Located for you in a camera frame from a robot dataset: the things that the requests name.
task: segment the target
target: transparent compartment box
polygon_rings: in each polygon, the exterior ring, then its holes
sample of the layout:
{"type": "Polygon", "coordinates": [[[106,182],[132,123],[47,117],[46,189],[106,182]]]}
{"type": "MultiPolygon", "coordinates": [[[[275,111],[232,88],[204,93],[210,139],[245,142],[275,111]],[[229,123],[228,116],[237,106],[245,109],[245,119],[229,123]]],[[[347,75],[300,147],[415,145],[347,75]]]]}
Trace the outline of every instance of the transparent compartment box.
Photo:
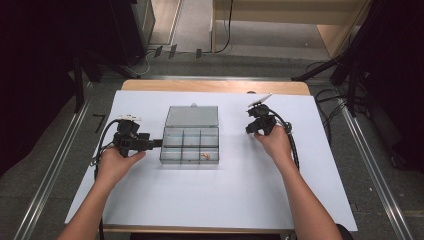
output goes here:
{"type": "Polygon", "coordinates": [[[163,164],[218,164],[218,107],[171,106],[160,160],[163,164]]]}

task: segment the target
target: hand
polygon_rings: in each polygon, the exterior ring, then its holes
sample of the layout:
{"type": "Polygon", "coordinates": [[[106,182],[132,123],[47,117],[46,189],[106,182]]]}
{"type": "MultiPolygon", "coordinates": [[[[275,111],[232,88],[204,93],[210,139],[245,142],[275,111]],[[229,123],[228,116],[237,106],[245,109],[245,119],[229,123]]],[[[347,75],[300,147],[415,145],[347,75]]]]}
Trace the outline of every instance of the hand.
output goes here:
{"type": "Polygon", "coordinates": [[[281,159],[291,160],[291,146],[286,131],[282,126],[274,126],[268,136],[255,133],[255,138],[262,144],[268,155],[279,166],[281,159]]]}
{"type": "Polygon", "coordinates": [[[118,149],[106,149],[100,157],[96,183],[102,183],[111,190],[125,176],[131,166],[144,156],[146,156],[146,152],[138,152],[131,157],[124,158],[118,149]]]}

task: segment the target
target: white tabletop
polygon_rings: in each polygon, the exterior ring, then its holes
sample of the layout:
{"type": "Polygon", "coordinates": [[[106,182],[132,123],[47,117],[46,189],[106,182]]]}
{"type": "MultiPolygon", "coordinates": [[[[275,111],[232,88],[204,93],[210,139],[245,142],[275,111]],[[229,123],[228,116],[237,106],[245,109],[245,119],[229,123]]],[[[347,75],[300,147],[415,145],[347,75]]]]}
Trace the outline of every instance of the white tabletop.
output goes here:
{"type": "MultiPolygon", "coordinates": [[[[106,228],[293,229],[282,177],[262,146],[245,133],[254,119],[247,106],[265,95],[118,91],[108,122],[142,117],[139,132],[161,139],[170,106],[218,106],[218,165],[162,165],[160,148],[133,166],[112,191],[103,213],[106,228]]],[[[357,231],[343,185],[311,96],[273,95],[266,104],[293,125],[300,172],[336,223],[357,231]]],[[[112,140],[112,126],[104,143],[112,140]]],[[[88,167],[66,223],[93,184],[88,167]]]]}

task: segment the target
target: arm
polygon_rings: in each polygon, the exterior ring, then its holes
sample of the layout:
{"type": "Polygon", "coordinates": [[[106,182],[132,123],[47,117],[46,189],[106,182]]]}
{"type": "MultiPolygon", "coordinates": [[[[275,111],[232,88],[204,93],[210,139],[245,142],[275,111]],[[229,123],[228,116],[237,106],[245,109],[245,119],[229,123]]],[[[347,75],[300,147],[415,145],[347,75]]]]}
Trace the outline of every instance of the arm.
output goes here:
{"type": "Polygon", "coordinates": [[[290,143],[284,128],[275,126],[270,135],[256,133],[255,138],[274,160],[283,177],[299,239],[342,239],[333,219],[293,163],[290,143]]]}
{"type": "Polygon", "coordinates": [[[107,149],[101,156],[95,183],[58,239],[95,239],[110,192],[128,169],[145,155],[145,152],[139,152],[124,158],[117,149],[107,149]]]}

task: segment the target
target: wrist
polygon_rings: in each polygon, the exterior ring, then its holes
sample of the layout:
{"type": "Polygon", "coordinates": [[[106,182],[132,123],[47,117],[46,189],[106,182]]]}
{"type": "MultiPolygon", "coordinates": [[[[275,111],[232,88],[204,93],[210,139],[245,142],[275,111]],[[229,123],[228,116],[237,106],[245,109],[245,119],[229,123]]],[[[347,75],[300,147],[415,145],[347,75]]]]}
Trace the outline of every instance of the wrist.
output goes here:
{"type": "Polygon", "coordinates": [[[275,165],[282,172],[284,169],[296,167],[291,155],[280,155],[273,158],[275,165]]]}
{"type": "Polygon", "coordinates": [[[115,184],[108,183],[107,181],[102,181],[102,179],[97,179],[93,184],[93,189],[96,191],[109,195],[112,189],[115,187],[115,184]]]}

